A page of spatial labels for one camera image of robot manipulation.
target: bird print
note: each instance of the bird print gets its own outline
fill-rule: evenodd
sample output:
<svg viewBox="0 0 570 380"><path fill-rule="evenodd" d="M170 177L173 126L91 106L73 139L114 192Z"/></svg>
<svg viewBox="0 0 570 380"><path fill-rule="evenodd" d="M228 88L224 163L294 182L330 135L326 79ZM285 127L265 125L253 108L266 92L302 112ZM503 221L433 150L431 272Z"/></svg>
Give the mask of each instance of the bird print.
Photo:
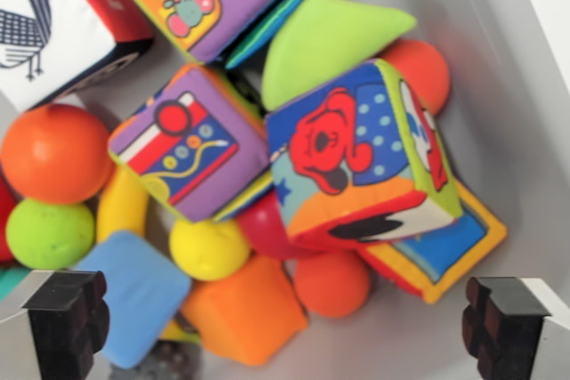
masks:
<svg viewBox="0 0 570 380"><path fill-rule="evenodd" d="M41 75L41 52L52 32L49 0L29 0L35 17L0 9L0 69L28 64L26 78L31 82Z"/></svg>

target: yellow ball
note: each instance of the yellow ball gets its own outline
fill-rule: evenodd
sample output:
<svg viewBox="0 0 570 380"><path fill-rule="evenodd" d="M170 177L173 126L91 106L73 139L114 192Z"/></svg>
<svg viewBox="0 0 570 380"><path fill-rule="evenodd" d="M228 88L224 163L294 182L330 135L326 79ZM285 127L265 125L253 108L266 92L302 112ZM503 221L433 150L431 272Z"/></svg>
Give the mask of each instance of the yellow ball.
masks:
<svg viewBox="0 0 570 380"><path fill-rule="evenodd" d="M227 278L245 264L249 252L249 244L234 220L178 220L170 232L172 258L195 279Z"/></svg>

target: toy pile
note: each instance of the toy pile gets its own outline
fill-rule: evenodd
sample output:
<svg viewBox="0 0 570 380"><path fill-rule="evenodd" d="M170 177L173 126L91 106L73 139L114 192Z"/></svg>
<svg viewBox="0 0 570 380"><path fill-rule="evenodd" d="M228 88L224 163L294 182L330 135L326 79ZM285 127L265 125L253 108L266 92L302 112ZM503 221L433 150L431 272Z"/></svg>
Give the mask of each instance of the toy pile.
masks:
<svg viewBox="0 0 570 380"><path fill-rule="evenodd" d="M434 303L507 236L450 168L434 120L450 72L435 47L403 38L416 25L406 12L134 0L188 64L109 133L83 109L46 102L148 48L132 0L21 0L34 19L2 1L0 48L20 53L0 57L0 91L20 110L40 107L2 143L4 177L23 200L0 183L0 261L102 271L102 352L121 369L159 339L197 334L209 352L264 364L308 327L308 312L338 319L362 307L372 270ZM75 53L71 28L94 48ZM268 44L261 96L243 93L225 71ZM85 202L97 195L94 216ZM177 219L170 259L144 239L150 197ZM0 296L21 272L0 273Z"/></svg>

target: red ball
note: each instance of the red ball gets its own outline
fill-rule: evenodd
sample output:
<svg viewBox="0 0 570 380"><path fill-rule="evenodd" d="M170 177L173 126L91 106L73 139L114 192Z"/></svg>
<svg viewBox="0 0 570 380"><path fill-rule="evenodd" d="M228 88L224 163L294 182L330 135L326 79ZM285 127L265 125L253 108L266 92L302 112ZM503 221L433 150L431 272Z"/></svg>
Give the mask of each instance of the red ball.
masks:
<svg viewBox="0 0 570 380"><path fill-rule="evenodd" d="M297 262L293 277L297 296L310 312L343 318L359 309L371 290L371 277L354 252L316 255Z"/></svg>
<svg viewBox="0 0 570 380"><path fill-rule="evenodd" d="M15 207L16 201L4 179L0 177L0 262L8 262L14 258L6 242L6 224Z"/></svg>
<svg viewBox="0 0 570 380"><path fill-rule="evenodd" d="M399 40L380 57L393 65L418 96L421 104L436 115L451 90L449 66L437 49L420 40Z"/></svg>
<svg viewBox="0 0 570 380"><path fill-rule="evenodd" d="M0 152L6 180L26 198L76 204L92 197L109 178L109 132L78 107L50 104L22 114Z"/></svg>
<svg viewBox="0 0 570 380"><path fill-rule="evenodd" d="M240 213L236 220L251 246L261 255L278 260L318 254L311 249L296 247L289 242L279 212L279 200L274 190Z"/></svg>

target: blue fabric cube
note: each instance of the blue fabric cube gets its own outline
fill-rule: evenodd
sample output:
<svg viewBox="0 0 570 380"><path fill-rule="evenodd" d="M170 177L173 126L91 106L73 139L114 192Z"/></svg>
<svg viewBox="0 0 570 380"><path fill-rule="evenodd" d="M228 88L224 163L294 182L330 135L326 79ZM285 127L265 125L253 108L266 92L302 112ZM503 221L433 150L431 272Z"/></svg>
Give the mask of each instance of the blue fabric cube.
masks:
<svg viewBox="0 0 570 380"><path fill-rule="evenodd" d="M121 368L143 360L191 289L191 279L128 231L112 234L76 268L102 271L110 331L103 354Z"/></svg>

